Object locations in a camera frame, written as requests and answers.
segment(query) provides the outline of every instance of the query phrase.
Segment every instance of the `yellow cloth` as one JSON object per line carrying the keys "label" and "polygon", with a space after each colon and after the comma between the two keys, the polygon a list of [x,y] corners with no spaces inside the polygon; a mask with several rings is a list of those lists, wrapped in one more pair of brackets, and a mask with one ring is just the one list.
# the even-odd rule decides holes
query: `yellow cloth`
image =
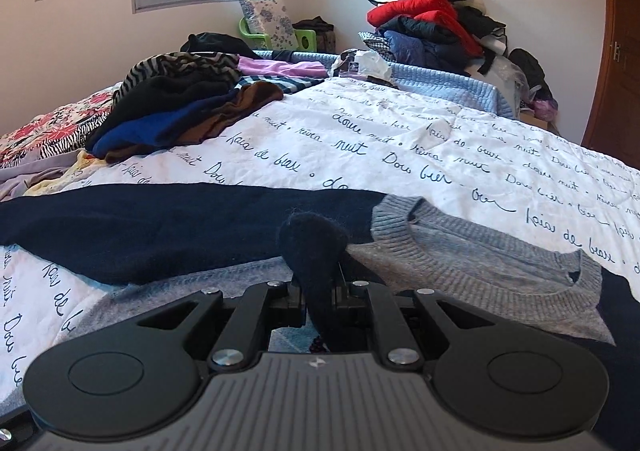
{"label": "yellow cloth", "polygon": [[94,158],[93,155],[89,155],[86,151],[81,150],[80,153],[78,153],[78,160],[76,160],[76,163],[66,170],[63,176],[53,180],[43,180],[42,182],[37,183],[35,186],[30,187],[24,193],[24,196],[50,195],[52,193],[57,193],[73,182],[88,178],[104,166],[108,166],[105,161],[100,160],[99,158]]}

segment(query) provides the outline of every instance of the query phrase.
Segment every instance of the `wooden door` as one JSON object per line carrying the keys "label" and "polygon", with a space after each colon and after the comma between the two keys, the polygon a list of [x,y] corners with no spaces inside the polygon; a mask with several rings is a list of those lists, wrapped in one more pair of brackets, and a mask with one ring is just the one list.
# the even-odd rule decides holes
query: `wooden door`
{"label": "wooden door", "polygon": [[582,144],[640,169],[640,0],[607,0],[607,28]]}

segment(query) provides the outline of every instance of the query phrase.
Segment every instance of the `chair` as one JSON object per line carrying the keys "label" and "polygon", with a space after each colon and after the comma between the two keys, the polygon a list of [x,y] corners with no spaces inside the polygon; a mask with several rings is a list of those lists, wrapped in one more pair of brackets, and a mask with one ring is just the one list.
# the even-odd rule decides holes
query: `chair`
{"label": "chair", "polygon": [[[273,50],[271,46],[271,38],[268,34],[251,34],[246,20],[243,18],[239,24],[240,36],[249,46],[258,43],[258,48],[264,50]],[[316,32],[314,30],[295,29],[296,38],[298,39],[297,52],[317,52],[318,41],[316,40]]]}

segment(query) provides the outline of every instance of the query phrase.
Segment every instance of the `red jacket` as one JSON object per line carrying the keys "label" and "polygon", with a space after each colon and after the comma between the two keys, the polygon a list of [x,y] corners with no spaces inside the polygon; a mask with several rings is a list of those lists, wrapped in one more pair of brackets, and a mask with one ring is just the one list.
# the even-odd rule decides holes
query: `red jacket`
{"label": "red jacket", "polygon": [[392,18],[404,14],[423,20],[425,22],[435,22],[438,25],[448,28],[457,37],[470,56],[482,57],[482,47],[471,35],[458,23],[456,9],[448,0],[397,0],[389,2],[367,13],[367,21],[375,28],[386,24]]}

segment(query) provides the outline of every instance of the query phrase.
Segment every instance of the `white pillow with floral pattern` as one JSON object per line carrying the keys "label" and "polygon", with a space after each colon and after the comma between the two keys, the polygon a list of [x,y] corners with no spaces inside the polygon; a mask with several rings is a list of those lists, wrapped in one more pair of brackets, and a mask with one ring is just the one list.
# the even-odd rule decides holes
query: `white pillow with floral pattern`
{"label": "white pillow with floral pattern", "polygon": [[298,39],[283,0],[240,0],[251,34],[267,34],[274,50],[296,50]]}

